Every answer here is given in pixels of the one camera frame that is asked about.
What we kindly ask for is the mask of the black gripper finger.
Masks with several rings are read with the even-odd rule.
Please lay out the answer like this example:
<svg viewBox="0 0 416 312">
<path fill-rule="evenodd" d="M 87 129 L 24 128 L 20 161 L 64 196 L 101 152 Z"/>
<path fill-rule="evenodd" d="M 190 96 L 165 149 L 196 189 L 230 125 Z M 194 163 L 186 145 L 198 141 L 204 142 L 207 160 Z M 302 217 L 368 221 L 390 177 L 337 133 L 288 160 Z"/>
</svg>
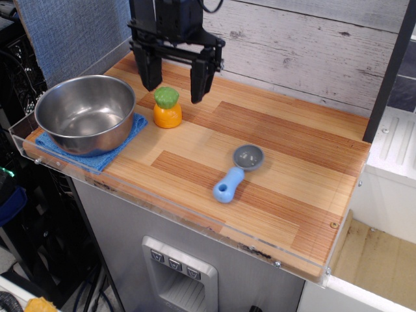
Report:
<svg viewBox="0 0 416 312">
<path fill-rule="evenodd" d="M 191 102 L 197 104 L 211 89 L 216 72 L 215 51 L 213 48 L 204 48 L 192 60 L 190 70 Z"/>
<path fill-rule="evenodd" d="M 160 45 L 133 41 L 131 47 L 143 86 L 152 91 L 162 83 L 162 57 Z"/>
</svg>

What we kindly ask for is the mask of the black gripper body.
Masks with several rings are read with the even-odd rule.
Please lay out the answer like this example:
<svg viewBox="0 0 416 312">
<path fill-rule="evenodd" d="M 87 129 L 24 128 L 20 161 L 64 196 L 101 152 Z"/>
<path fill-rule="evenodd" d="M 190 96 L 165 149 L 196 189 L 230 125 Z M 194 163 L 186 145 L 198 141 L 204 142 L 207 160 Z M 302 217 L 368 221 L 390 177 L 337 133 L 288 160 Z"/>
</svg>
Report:
<svg viewBox="0 0 416 312">
<path fill-rule="evenodd" d="M 133 40 L 144 43 L 158 43 L 162 59 L 191 64 L 204 48 L 215 52 L 216 72 L 223 68 L 223 39 L 203 28 L 203 15 L 214 14 L 221 6 L 208 9 L 203 1 L 153 1 L 155 9 L 156 34 Z"/>
</svg>

